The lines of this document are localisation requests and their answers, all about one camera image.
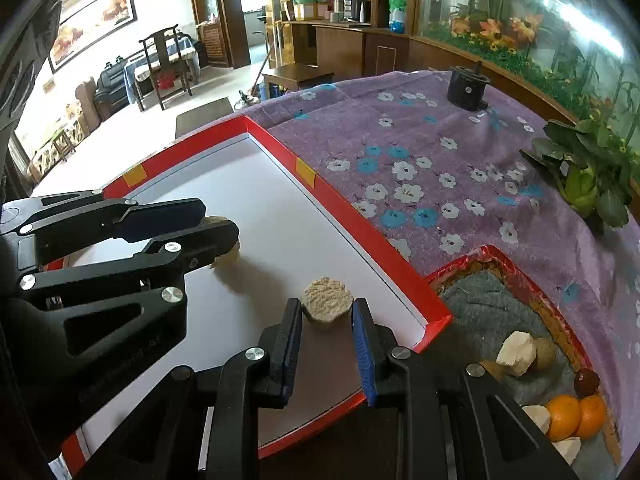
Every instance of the orange flower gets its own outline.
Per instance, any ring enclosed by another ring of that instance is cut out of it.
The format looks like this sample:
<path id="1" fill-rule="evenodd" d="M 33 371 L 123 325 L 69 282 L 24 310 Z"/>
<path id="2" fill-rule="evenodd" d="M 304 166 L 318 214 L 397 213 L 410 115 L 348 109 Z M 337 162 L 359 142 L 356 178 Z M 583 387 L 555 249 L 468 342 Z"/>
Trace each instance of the orange flower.
<path id="1" fill-rule="evenodd" d="M 515 40 L 509 36 L 505 36 L 500 30 L 500 23 L 496 22 L 493 18 L 489 18 L 485 22 L 480 22 L 480 27 L 482 27 L 480 36 L 484 37 L 489 44 L 494 44 L 495 46 L 515 46 Z"/>
<path id="2" fill-rule="evenodd" d="M 451 30 L 456 34 L 464 34 L 469 32 L 471 27 L 469 25 L 469 17 L 466 18 L 454 18 L 451 22 Z"/>
<path id="3" fill-rule="evenodd" d="M 518 39 L 529 41 L 529 43 L 536 39 L 540 23 L 542 23 L 542 14 L 528 14 L 524 20 L 511 18 L 511 27 L 518 33 Z"/>

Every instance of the potted plant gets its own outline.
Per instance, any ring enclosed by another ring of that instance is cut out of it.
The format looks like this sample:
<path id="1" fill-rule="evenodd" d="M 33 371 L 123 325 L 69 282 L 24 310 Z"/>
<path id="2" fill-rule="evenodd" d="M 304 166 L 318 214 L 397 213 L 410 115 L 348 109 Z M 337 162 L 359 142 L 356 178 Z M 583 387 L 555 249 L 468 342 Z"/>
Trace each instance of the potted plant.
<path id="1" fill-rule="evenodd" d="M 626 146 L 607 126 L 606 113 L 592 114 L 576 127 L 551 120 L 547 138 L 534 139 L 534 152 L 520 150 L 546 168 L 562 198 L 587 223 L 602 231 L 603 223 L 622 227 L 629 218 L 631 167 Z"/>

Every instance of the wooden stool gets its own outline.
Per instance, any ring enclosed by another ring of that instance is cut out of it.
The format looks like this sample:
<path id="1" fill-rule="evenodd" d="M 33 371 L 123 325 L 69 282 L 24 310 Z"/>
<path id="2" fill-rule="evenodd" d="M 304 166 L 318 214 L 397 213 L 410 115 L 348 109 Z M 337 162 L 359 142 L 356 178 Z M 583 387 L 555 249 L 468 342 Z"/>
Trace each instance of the wooden stool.
<path id="1" fill-rule="evenodd" d="M 334 73 L 320 70 L 315 66 L 294 63 L 279 68 L 268 68 L 262 72 L 264 91 L 267 99 L 271 99 L 269 84 L 284 86 L 287 90 L 302 90 L 334 80 Z"/>

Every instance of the yellow tape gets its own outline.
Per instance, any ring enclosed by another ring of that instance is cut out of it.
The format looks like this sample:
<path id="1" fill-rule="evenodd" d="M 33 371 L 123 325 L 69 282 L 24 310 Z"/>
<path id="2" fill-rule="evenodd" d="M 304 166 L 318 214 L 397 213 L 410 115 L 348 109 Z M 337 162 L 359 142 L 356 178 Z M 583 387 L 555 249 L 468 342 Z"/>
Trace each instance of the yellow tape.
<path id="1" fill-rule="evenodd" d="M 142 167 L 142 164 L 139 164 L 131 168 L 122 176 L 124 181 L 127 183 L 127 186 L 134 187 L 136 184 L 146 179 L 146 171 L 145 168 Z"/>
<path id="2" fill-rule="evenodd" d="M 311 167 L 301 158 L 296 159 L 296 171 L 299 176 L 309 184 L 309 187 L 316 186 L 316 172 L 311 169 Z"/>

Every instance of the red tray border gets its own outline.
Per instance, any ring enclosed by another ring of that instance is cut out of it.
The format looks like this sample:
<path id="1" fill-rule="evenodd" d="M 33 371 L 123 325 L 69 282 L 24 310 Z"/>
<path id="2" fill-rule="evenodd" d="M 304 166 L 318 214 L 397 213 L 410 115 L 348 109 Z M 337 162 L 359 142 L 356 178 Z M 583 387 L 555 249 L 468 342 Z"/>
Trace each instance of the red tray border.
<path id="1" fill-rule="evenodd" d="M 414 351 L 424 350 L 453 320 L 452 314 L 444 303 L 411 264 L 339 192 L 318 174 L 315 175 L 314 186 L 309 186 L 296 169 L 297 155 L 248 117 L 237 116 L 177 139 L 164 150 L 151 155 L 107 184 L 103 189 L 104 197 L 124 197 L 169 168 L 221 142 L 247 132 L 258 140 L 347 229 L 420 311 L 428 324 L 422 339 L 414 346 Z M 144 177 L 137 178 L 137 182 L 130 186 L 125 180 L 125 175 L 132 170 L 138 175 L 144 175 Z M 58 262 L 57 265 L 52 264 L 49 268 L 61 266 L 62 262 Z M 259 457 L 269 456 L 318 433 L 355 409 L 364 399 L 362 391 L 354 393 L 318 418 L 262 446 L 258 450 Z M 75 474 L 84 465 L 84 455 L 75 433 L 65 441 L 62 449 L 71 473 Z"/>

